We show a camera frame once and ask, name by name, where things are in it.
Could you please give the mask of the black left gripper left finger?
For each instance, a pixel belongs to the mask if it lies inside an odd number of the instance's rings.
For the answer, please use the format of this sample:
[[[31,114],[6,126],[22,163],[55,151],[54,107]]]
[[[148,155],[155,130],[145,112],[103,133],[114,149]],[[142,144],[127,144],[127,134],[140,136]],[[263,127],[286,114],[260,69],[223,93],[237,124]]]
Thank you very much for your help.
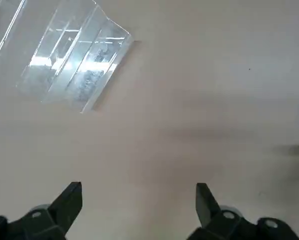
[[[65,240],[83,207],[82,183],[71,182],[51,203],[15,221],[0,215],[0,240]]]

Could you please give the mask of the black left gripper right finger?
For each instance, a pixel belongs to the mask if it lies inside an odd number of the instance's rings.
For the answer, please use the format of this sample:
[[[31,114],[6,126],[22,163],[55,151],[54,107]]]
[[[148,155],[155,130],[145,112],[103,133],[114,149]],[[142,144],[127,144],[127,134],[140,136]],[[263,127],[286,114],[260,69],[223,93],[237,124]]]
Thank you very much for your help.
[[[195,209],[200,227],[190,240],[298,240],[299,236],[284,221],[261,217],[257,223],[246,220],[232,208],[222,208],[206,183],[197,183]]]

